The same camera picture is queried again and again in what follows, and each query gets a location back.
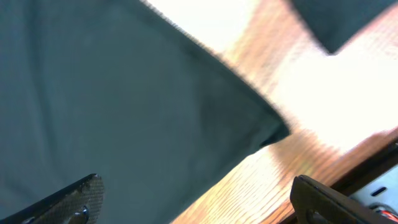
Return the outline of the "black polo shirt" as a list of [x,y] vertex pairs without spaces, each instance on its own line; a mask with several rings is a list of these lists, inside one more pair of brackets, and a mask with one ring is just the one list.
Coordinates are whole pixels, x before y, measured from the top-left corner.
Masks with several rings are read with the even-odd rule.
[[279,114],[140,1],[1,2],[1,216],[88,174],[100,223],[170,223]]

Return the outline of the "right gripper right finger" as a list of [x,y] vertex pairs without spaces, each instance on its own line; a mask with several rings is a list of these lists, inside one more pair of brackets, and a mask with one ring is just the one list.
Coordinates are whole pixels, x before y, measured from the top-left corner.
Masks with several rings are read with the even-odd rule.
[[306,175],[294,178],[290,201],[300,224],[395,223]]

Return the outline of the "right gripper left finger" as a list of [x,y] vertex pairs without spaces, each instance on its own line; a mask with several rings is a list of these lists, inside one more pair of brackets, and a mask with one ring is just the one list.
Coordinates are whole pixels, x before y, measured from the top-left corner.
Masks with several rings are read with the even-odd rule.
[[96,224],[104,200],[104,182],[90,174],[25,209],[1,224]]

